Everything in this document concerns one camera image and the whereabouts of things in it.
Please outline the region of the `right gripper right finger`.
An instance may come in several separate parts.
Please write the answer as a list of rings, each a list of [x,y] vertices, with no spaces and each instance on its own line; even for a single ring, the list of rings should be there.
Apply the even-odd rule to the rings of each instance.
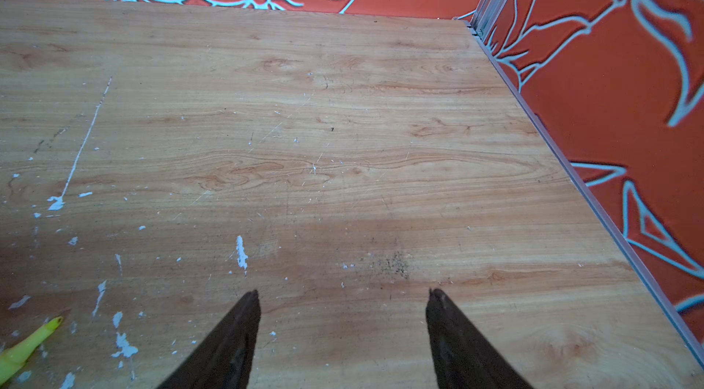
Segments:
[[[530,388],[441,289],[429,291],[425,310],[440,388]]]

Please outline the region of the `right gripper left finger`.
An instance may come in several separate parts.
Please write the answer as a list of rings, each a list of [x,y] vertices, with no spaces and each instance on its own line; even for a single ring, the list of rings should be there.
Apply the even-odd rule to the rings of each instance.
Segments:
[[[259,293],[245,293],[161,388],[245,388],[261,319]]]

